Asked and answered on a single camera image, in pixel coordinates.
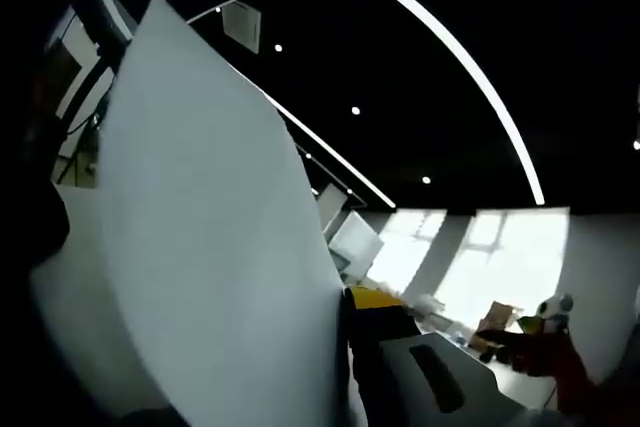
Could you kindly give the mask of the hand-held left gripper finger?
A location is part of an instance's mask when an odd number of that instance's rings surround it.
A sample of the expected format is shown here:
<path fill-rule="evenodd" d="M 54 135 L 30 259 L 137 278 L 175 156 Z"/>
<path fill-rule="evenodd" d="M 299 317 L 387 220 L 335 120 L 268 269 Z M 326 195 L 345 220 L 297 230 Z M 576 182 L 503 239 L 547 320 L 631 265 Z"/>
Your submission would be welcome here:
<path fill-rule="evenodd" d="M 409 308 L 347 287 L 342 307 L 353 376 L 370 426 L 531 426 L 491 370 L 440 334 L 422 334 Z"/>

